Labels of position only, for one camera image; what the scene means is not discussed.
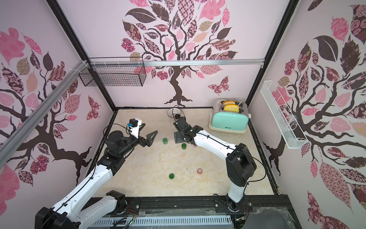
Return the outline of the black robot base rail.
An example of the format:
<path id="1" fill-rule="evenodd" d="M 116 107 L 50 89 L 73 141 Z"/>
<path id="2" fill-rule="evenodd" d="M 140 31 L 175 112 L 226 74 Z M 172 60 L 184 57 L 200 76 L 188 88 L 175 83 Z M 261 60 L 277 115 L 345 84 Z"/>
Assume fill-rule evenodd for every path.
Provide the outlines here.
<path id="1" fill-rule="evenodd" d="M 245 215 L 275 211 L 292 219 L 295 211 L 287 195 L 246 195 L 236 211 L 229 209 L 226 196 L 126 197 L 127 205 L 139 216 Z"/>

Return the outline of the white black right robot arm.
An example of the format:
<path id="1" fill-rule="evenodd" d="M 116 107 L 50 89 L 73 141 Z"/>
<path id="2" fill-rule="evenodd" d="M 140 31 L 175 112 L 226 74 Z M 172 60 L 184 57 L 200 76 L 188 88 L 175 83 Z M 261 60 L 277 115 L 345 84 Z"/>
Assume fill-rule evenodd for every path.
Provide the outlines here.
<path id="1" fill-rule="evenodd" d="M 226 163 L 230 190 L 226 196 L 227 206 L 232 212 L 238 212 L 245 200 L 245 188 L 251 181 L 257 165 L 245 144 L 230 144 L 205 131 L 202 127 L 174 125 L 184 142 L 205 148 Z"/>

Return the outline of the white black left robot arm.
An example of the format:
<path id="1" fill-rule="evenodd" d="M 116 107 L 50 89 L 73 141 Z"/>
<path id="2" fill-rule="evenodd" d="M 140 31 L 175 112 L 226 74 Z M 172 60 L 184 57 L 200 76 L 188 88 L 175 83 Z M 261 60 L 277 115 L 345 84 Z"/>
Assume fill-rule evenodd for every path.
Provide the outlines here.
<path id="1" fill-rule="evenodd" d="M 35 216 L 36 229 L 86 229 L 104 215 L 116 210 L 125 210 L 125 196 L 117 191 L 108 192 L 101 200 L 85 207 L 93 195 L 122 167 L 137 146 L 150 147 L 158 131 L 146 137 L 139 132 L 145 127 L 141 119 L 131 119 L 122 131 L 111 132 L 105 144 L 104 155 L 90 174 L 66 197 L 51 208 L 42 208 Z"/>

